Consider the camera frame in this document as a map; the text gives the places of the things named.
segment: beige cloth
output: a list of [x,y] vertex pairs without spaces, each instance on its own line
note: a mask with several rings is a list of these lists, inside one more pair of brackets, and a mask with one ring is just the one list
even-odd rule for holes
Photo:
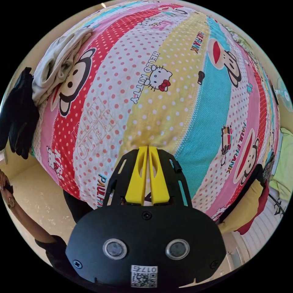
[[261,196],[262,191],[263,187],[260,182],[254,180],[237,206],[227,216],[223,223],[218,225],[222,234],[238,230],[255,217],[259,207],[259,197]]
[[90,38],[92,28],[82,28],[55,40],[34,72],[33,101],[41,105],[53,89],[64,82],[73,67],[74,58],[81,46]]

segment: colorful striped bedding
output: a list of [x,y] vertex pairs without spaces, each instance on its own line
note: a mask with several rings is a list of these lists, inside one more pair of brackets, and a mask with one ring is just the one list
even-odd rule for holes
[[124,2],[66,34],[85,26],[91,38],[40,108],[38,161],[97,208],[121,156],[156,146],[180,162],[193,207],[217,220],[277,149],[278,107],[257,58],[222,24],[181,5]]

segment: black sleeve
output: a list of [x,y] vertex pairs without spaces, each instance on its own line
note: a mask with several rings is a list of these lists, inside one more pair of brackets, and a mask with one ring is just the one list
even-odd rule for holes
[[35,239],[36,244],[46,251],[49,262],[52,267],[65,277],[79,278],[72,265],[70,264],[66,254],[66,243],[65,241],[56,235],[52,235],[55,239],[53,243],[43,243]]

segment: person's arm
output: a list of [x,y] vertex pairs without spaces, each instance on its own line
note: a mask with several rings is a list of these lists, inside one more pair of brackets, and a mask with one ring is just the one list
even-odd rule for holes
[[36,223],[15,201],[15,206],[11,208],[11,212],[15,215],[22,226],[39,242],[53,243],[55,239],[44,228]]
[[66,243],[64,240],[56,235],[50,235],[38,223],[36,223],[17,203],[13,194],[11,194],[5,185],[9,184],[7,176],[0,170],[0,193],[4,202],[9,205],[9,199],[14,199],[15,205],[10,208],[11,212],[15,215],[23,227],[35,238],[36,244],[46,251],[49,262],[52,267],[59,273],[66,277],[78,277],[77,273],[70,264],[66,257]]
[[6,185],[10,185],[7,176],[0,170],[0,191],[4,202],[9,206],[9,200],[14,200],[14,207],[11,207],[11,212],[15,215],[22,226],[37,240],[42,243],[53,243],[55,239],[38,223],[36,223],[17,203],[13,194],[11,194],[6,188]]

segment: qr code sticker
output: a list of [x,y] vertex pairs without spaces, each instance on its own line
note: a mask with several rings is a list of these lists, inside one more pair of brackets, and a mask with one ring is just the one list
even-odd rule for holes
[[131,287],[156,288],[157,266],[131,266]]

